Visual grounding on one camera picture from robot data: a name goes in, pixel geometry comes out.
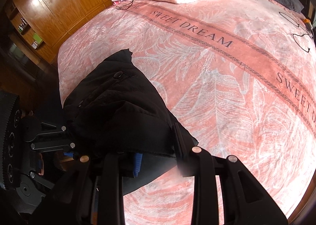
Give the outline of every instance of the blue strap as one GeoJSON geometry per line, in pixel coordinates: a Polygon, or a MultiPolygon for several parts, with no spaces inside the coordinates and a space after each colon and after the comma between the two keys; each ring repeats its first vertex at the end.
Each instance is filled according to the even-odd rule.
{"type": "Polygon", "coordinates": [[[64,153],[64,156],[66,156],[66,157],[74,157],[74,153],[64,153]]]}
{"type": "Polygon", "coordinates": [[[143,158],[143,154],[135,153],[135,155],[134,155],[134,169],[133,169],[133,174],[135,177],[138,176],[138,173],[140,171],[140,166],[142,164],[142,158],[143,158]]]}

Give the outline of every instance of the black cable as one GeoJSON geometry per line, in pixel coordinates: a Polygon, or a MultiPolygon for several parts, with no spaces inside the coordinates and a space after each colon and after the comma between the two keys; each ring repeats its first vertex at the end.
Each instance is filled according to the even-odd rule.
{"type": "Polygon", "coordinates": [[[303,49],[303,48],[301,47],[301,45],[298,44],[298,42],[297,42],[296,39],[294,38],[294,35],[299,36],[299,37],[303,37],[303,36],[305,36],[305,35],[308,35],[308,36],[309,36],[309,34],[303,34],[303,35],[292,34],[292,37],[293,37],[294,41],[296,42],[296,44],[297,44],[302,50],[304,50],[305,52],[309,53],[310,48],[308,48],[308,51],[306,51],[305,49],[303,49]]]}
{"type": "Polygon", "coordinates": [[[310,34],[308,33],[308,31],[305,30],[303,27],[301,27],[301,25],[300,25],[297,21],[295,21],[292,17],[290,17],[288,14],[286,14],[286,13],[284,13],[284,12],[281,12],[281,11],[279,12],[279,14],[280,14],[282,17],[284,17],[287,21],[289,21],[292,25],[294,25],[294,26],[296,26],[296,27],[298,27],[298,28],[301,28],[301,29],[303,29],[303,30],[306,32],[306,34],[303,34],[303,35],[292,34],[292,37],[293,37],[295,43],[296,43],[302,50],[304,50],[305,52],[309,53],[310,48],[308,48],[308,51],[305,50],[305,49],[303,49],[302,46],[301,46],[301,45],[296,41],[296,39],[294,38],[294,35],[299,36],[299,37],[303,37],[303,36],[305,36],[305,35],[308,35],[308,36],[310,37],[310,34]],[[290,18],[291,20],[293,20],[295,23],[291,22],[291,21],[290,21],[288,18],[286,18],[283,14],[286,15],[287,17],[289,17],[289,18],[290,18]]]}
{"type": "Polygon", "coordinates": [[[303,29],[305,32],[307,32],[307,30],[305,30],[303,27],[301,27],[301,25],[300,25],[298,22],[296,22],[292,17],[290,17],[288,14],[286,14],[286,13],[284,13],[284,12],[281,12],[281,11],[279,12],[279,14],[280,14],[281,16],[283,16],[282,14],[286,15],[287,17],[289,17],[290,19],[292,19],[292,20],[295,22],[295,24],[292,23],[290,20],[288,20],[285,16],[283,16],[287,21],[289,21],[291,24],[293,24],[293,25],[295,25],[296,27],[301,28],[301,29],[303,29]]]}

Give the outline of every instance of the metal rivet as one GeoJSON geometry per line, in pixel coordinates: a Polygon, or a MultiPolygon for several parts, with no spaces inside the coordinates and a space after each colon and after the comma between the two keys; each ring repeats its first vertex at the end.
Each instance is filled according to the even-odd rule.
{"type": "Polygon", "coordinates": [[[88,156],[82,156],[82,157],[80,157],[80,162],[81,163],[86,163],[86,162],[88,162],[89,161],[89,157],[88,156]]]}
{"type": "Polygon", "coordinates": [[[192,152],[194,152],[194,153],[201,153],[202,152],[202,149],[200,148],[200,147],[193,147],[192,148],[192,152]]]}
{"type": "Polygon", "coordinates": [[[13,183],[13,167],[10,163],[8,165],[8,177],[9,177],[9,181],[13,183]]]}
{"type": "Polygon", "coordinates": [[[236,163],[237,160],[238,160],[238,158],[235,157],[235,156],[229,156],[229,157],[228,157],[228,160],[229,160],[230,162],[232,162],[232,163],[236,163]]]}
{"type": "Polygon", "coordinates": [[[114,78],[114,79],[118,79],[118,78],[120,78],[120,77],[122,76],[122,74],[123,74],[122,71],[117,72],[117,73],[115,73],[115,75],[113,76],[113,78],[114,78]]]}
{"type": "Polygon", "coordinates": [[[14,141],[15,141],[15,136],[14,136],[14,133],[11,132],[10,137],[9,137],[9,144],[8,144],[9,157],[13,157],[14,141]]]}
{"type": "Polygon", "coordinates": [[[20,120],[20,111],[17,110],[15,112],[15,116],[14,116],[14,122],[13,122],[14,128],[16,128],[18,126],[19,120],[20,120]]]}
{"type": "Polygon", "coordinates": [[[22,194],[27,197],[31,194],[29,186],[24,182],[21,182],[20,189],[21,189],[22,194]]]}

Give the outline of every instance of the screw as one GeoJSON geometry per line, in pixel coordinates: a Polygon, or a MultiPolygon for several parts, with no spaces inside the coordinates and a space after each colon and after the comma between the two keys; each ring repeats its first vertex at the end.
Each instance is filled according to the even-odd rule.
{"type": "Polygon", "coordinates": [[[193,147],[192,148],[192,152],[198,154],[198,153],[201,153],[202,152],[202,149],[200,147],[193,147]]]}
{"type": "Polygon", "coordinates": [[[13,183],[13,168],[11,164],[8,165],[8,177],[9,181],[13,183]]]}
{"type": "Polygon", "coordinates": [[[89,157],[88,156],[82,156],[82,157],[80,157],[80,162],[81,163],[86,163],[86,162],[88,162],[89,161],[89,157]]]}
{"type": "Polygon", "coordinates": [[[11,132],[10,137],[9,137],[9,144],[8,144],[8,152],[9,152],[10,157],[13,157],[14,141],[15,141],[14,133],[11,132]]]}
{"type": "Polygon", "coordinates": [[[233,156],[233,155],[231,155],[231,156],[228,157],[228,160],[229,160],[230,162],[232,162],[232,163],[236,163],[237,160],[238,160],[238,158],[235,157],[235,156],[233,156]]]}

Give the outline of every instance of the black gear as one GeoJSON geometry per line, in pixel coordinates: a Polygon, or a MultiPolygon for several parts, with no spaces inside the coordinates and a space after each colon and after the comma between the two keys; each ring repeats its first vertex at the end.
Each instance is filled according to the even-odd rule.
{"type": "Polygon", "coordinates": [[[20,184],[21,114],[19,96],[0,90],[0,186],[6,190],[20,184]]]}

